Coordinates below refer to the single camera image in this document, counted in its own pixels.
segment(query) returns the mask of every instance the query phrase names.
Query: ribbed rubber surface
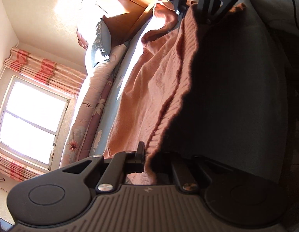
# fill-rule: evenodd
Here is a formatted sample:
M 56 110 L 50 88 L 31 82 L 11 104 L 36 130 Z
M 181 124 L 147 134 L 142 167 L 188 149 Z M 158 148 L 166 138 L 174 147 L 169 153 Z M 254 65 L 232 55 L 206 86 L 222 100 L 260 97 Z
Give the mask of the ribbed rubber surface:
M 54 228 L 15 225 L 10 232 L 286 232 L 281 225 L 241 229 L 213 217 L 200 198 L 175 186 L 122 185 L 114 194 L 100 195 L 91 208 L 71 223 Z

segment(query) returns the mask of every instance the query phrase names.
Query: curtain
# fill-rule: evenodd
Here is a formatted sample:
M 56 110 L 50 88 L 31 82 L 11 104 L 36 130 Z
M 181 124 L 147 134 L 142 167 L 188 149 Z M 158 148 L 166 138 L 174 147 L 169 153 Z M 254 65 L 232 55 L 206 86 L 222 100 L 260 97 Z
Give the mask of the curtain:
M 87 75 L 62 64 L 13 47 L 4 66 L 77 98 Z
M 25 166 L 0 153 L 0 173 L 9 176 L 11 179 L 21 182 L 31 179 L 43 173 L 31 167 Z

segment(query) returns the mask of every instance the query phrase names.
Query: black cable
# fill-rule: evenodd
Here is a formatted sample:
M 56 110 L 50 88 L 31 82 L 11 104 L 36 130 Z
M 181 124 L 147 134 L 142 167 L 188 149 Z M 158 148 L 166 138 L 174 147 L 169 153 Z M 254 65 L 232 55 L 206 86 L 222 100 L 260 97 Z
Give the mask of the black cable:
M 5 191 L 5 192 L 7 192 L 5 189 L 3 189 L 2 187 L 0 187 L 3 191 Z M 7 192 L 7 193 L 9 193 L 9 192 Z
M 296 24 L 297 29 L 299 30 L 299 25 L 298 25 L 298 22 L 297 22 L 296 3 L 295 3 L 295 0 L 292 0 L 292 1 L 293 1 L 293 6 L 294 6 L 294 18 L 295 18 L 295 24 Z

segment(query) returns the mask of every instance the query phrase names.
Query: metal bolt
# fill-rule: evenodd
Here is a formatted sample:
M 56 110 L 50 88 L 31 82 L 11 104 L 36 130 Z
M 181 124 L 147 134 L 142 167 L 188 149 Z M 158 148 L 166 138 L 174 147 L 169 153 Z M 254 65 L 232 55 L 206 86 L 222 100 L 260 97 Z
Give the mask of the metal bolt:
M 108 191 L 111 191 L 113 189 L 113 186 L 111 184 L 108 184 L 108 183 L 103 183 L 103 184 L 100 184 L 98 186 L 98 189 L 102 192 L 108 192 Z
M 198 188 L 196 183 L 185 183 L 182 187 L 186 191 L 194 191 Z

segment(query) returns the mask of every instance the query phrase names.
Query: window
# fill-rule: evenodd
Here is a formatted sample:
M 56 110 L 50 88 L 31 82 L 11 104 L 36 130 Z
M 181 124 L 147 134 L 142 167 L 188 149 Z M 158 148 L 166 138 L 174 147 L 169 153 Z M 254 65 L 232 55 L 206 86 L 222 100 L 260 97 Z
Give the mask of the window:
M 13 77 L 0 116 L 0 145 L 48 168 L 69 100 Z

